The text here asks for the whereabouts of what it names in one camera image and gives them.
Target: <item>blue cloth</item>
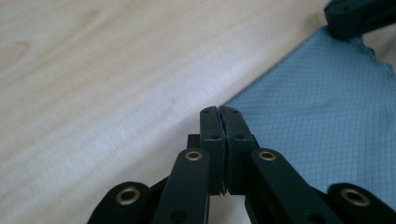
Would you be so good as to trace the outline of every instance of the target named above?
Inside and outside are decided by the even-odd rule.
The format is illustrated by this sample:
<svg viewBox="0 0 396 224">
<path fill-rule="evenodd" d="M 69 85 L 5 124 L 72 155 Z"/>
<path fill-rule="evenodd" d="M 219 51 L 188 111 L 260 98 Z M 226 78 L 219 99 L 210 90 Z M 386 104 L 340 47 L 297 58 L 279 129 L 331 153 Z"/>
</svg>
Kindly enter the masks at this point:
<svg viewBox="0 0 396 224">
<path fill-rule="evenodd" d="M 361 37 L 321 28 L 226 105 L 311 186 L 355 184 L 396 209 L 396 76 Z"/>
</svg>

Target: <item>light wooden surface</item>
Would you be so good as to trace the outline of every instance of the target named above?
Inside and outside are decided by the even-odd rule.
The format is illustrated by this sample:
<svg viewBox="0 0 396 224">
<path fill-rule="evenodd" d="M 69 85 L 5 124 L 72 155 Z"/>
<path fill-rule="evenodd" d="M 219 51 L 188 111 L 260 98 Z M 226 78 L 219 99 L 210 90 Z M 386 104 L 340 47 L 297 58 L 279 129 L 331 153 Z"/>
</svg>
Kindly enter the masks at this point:
<svg viewBox="0 0 396 224">
<path fill-rule="evenodd" d="M 0 222 L 86 223 L 119 183 L 169 175 L 199 111 L 312 35 L 326 2 L 0 1 Z M 210 223 L 248 223 L 242 197 L 210 205 Z"/>
</svg>

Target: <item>black plastic part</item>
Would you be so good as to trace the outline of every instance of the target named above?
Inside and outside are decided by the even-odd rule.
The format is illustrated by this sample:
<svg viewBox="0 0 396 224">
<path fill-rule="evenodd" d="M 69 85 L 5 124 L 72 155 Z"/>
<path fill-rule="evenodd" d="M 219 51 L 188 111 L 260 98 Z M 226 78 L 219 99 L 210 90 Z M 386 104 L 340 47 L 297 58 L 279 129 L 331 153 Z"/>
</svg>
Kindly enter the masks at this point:
<svg viewBox="0 0 396 224">
<path fill-rule="evenodd" d="M 189 134 L 187 137 L 187 148 L 201 147 L 201 136 L 199 134 Z"/>
<path fill-rule="evenodd" d="M 245 194 L 245 162 L 251 150 L 258 147 L 242 114 L 231 107 L 222 106 L 220 114 L 227 135 L 226 189 L 232 195 Z"/>
<path fill-rule="evenodd" d="M 346 40 L 396 22 L 396 1 L 332 0 L 324 12 L 331 34 Z"/>
<path fill-rule="evenodd" d="M 187 158 L 189 153 L 194 153 L 190 154 L 191 160 Z M 207 223 L 208 208 L 209 154 L 200 148 L 183 150 L 177 156 L 151 223 Z"/>
<path fill-rule="evenodd" d="M 224 194 L 225 134 L 215 106 L 201 111 L 200 132 L 200 148 L 209 153 L 212 161 L 209 176 L 210 195 Z"/>
<path fill-rule="evenodd" d="M 261 222 L 265 218 L 261 212 L 268 213 L 269 208 L 274 223 L 344 223 L 280 153 L 257 148 L 251 152 L 251 161 L 248 200 L 268 204 L 247 207 L 252 222 L 267 223 Z"/>
<path fill-rule="evenodd" d="M 328 198 L 333 210 L 347 223 L 396 223 L 396 213 L 391 208 L 358 186 L 346 183 L 332 185 Z"/>
<path fill-rule="evenodd" d="M 117 201 L 118 194 L 125 189 L 137 189 L 138 196 L 134 203 L 121 205 Z M 134 197 L 135 193 L 122 197 Z M 126 182 L 111 189 L 105 198 L 96 206 L 88 224 L 139 224 L 144 223 L 145 207 L 149 200 L 149 188 L 146 185 Z"/>
</svg>

